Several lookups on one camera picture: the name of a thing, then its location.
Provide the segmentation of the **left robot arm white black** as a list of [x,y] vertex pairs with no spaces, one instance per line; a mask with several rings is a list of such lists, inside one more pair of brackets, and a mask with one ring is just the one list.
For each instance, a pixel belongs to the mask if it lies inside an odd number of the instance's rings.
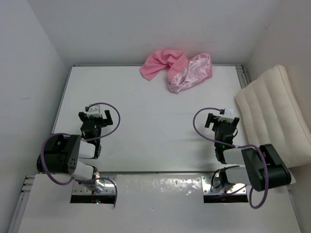
[[44,161],[51,173],[72,174],[78,159],[98,159],[101,153],[102,128],[113,125],[109,110],[100,111],[98,105],[80,112],[81,134],[58,135],[49,139],[44,147]]

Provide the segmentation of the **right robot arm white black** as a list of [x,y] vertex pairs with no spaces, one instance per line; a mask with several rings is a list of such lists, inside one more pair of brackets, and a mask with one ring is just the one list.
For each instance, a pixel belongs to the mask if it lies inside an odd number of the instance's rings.
[[269,189],[290,184],[290,171],[272,144],[261,145],[259,149],[232,147],[239,120],[235,117],[226,121],[212,113],[207,117],[205,127],[213,125],[216,158],[221,164],[229,165],[218,171],[213,187],[243,183],[260,192],[265,190],[265,182]]

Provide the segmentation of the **cream pillow with bear print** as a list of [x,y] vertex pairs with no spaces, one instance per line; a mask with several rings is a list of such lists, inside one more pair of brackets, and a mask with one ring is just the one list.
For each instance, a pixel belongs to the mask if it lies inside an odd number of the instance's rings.
[[288,168],[310,163],[311,133],[284,66],[266,70],[235,101],[250,144],[272,144]]

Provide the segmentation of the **pink pillowcase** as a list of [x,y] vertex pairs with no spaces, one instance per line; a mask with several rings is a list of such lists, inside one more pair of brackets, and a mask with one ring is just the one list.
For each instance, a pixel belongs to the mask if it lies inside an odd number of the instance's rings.
[[150,81],[164,69],[167,69],[168,90],[177,94],[211,78],[212,59],[209,53],[200,53],[188,59],[179,50],[156,50],[140,67],[140,73]]

